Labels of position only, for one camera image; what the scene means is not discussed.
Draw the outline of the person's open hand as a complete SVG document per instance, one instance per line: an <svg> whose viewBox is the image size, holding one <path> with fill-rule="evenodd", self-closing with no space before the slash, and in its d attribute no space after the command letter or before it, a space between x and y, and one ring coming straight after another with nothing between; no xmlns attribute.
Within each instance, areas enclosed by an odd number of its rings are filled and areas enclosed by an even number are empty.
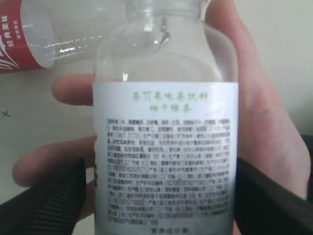
<svg viewBox="0 0 313 235"><path fill-rule="evenodd" d="M255 42L232 0L212 0L205 22L234 44L239 65L239 155L269 178L307 199L311 158L279 93L265 72ZM96 137L41 146L18 159L12 169L21 187L36 184L56 165L82 157L86 167L95 161Z"/></svg>

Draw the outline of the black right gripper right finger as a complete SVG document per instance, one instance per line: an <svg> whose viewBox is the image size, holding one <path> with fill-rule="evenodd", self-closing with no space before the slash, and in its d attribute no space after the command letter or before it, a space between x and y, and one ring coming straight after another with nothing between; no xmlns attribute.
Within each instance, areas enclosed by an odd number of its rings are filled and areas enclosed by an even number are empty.
<svg viewBox="0 0 313 235"><path fill-rule="evenodd" d="M237 159L234 216L243 235L312 235L313 206Z"/></svg>

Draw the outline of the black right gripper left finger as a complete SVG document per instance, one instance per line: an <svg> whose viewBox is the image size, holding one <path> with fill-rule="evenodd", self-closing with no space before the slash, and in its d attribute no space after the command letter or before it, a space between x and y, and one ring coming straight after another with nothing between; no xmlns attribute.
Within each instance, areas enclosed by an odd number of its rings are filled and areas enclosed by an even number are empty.
<svg viewBox="0 0 313 235"><path fill-rule="evenodd" d="M93 212L82 157L56 166L34 186L0 206L2 235L71 235Z"/></svg>

